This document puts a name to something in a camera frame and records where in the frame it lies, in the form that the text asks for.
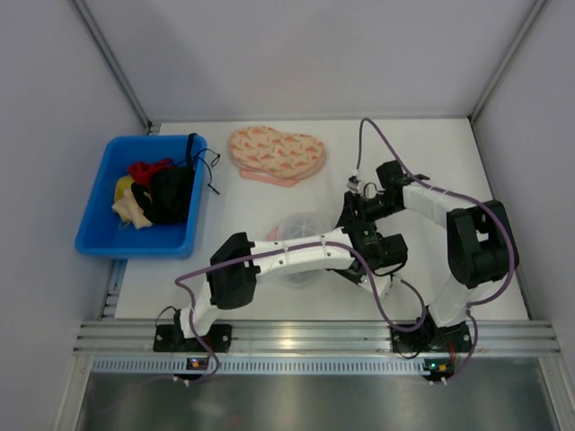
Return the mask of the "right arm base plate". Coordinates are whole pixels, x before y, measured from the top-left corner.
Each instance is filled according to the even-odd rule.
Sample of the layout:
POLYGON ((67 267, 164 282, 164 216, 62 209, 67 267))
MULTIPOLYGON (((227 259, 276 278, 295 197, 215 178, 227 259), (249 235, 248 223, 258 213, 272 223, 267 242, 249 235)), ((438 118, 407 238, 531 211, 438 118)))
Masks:
POLYGON ((420 353, 468 353, 472 337, 468 326, 462 322, 439 328, 427 318, 414 332, 391 329, 392 350, 411 358, 420 353))

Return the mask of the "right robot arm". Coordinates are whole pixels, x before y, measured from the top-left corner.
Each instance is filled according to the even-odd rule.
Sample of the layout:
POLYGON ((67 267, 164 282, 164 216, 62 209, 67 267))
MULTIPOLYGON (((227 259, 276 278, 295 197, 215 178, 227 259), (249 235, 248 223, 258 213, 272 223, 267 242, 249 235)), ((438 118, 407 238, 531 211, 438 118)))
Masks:
POLYGON ((381 188, 369 198, 359 189, 357 174, 348 189, 337 227, 347 234, 361 258, 341 271, 350 281, 364 277, 392 277, 408 260, 400 234, 383 236, 376 223, 410 210, 444 228, 450 276, 438 296, 426 307, 420 330, 436 337, 464 324, 471 306, 481 302, 480 286, 509 283, 519 256, 505 207, 498 200, 481 202, 451 190, 432 186, 422 174, 410 175, 398 162, 380 165, 381 188))

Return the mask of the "white mesh laundry bag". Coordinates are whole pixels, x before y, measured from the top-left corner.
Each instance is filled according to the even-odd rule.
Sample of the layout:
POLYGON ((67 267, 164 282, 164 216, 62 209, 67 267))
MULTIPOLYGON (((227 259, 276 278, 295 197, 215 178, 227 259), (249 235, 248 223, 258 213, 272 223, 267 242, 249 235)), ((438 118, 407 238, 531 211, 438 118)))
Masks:
MULTIPOLYGON (((328 233, 334 227, 330 217, 319 212, 299 212, 291 214, 271 229, 267 236, 270 242, 301 239, 328 233)), ((286 286, 303 287, 310 285, 321 274, 320 270, 298 272, 281 276, 279 281, 286 286)))

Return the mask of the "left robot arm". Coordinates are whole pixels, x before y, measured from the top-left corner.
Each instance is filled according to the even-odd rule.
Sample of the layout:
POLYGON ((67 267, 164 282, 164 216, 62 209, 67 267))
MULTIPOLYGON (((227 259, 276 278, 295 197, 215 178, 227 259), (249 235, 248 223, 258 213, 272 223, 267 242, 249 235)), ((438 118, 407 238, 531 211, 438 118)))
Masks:
POLYGON ((376 291, 375 272, 401 268, 407 258, 400 234, 384 237, 371 224, 271 242, 253 242, 246 233, 235 233, 208 267, 175 280, 190 296, 190 305, 179 310, 182 336, 206 335, 221 312, 251 303, 257 285, 269 278, 326 269, 358 286, 367 280, 376 291))

